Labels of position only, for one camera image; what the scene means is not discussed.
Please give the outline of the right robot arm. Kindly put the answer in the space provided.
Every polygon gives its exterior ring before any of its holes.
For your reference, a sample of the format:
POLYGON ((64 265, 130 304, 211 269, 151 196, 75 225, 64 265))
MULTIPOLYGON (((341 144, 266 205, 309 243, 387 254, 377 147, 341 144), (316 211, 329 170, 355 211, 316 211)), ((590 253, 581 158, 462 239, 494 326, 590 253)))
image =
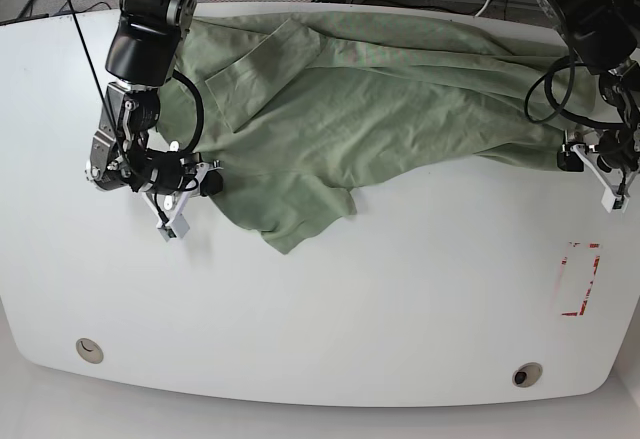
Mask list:
POLYGON ((102 112, 86 166, 90 182, 111 191, 128 187, 150 201, 162 229, 175 224, 158 198, 213 196, 223 189, 216 165, 196 151, 204 129, 203 99, 175 68, 198 0, 119 0, 120 17, 105 68, 114 78, 101 93, 102 112), (191 139, 170 151, 149 148, 149 132, 160 112, 159 90, 170 80, 186 87, 195 102, 191 139))

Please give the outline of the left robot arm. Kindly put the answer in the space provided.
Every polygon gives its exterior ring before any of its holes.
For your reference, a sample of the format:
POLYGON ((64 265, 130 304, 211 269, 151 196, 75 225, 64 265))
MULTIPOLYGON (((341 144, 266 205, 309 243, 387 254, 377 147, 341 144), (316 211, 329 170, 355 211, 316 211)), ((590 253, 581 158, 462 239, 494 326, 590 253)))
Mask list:
POLYGON ((537 0, 568 47, 540 79, 552 108, 561 116, 598 135, 588 145, 576 132, 568 132, 558 154, 561 169, 581 172, 590 168, 603 184, 615 208, 621 208, 629 185, 639 172, 639 0, 537 0), (556 99, 555 76, 586 68, 598 79, 599 94, 620 116, 617 123, 595 121, 568 110, 569 99, 556 99))

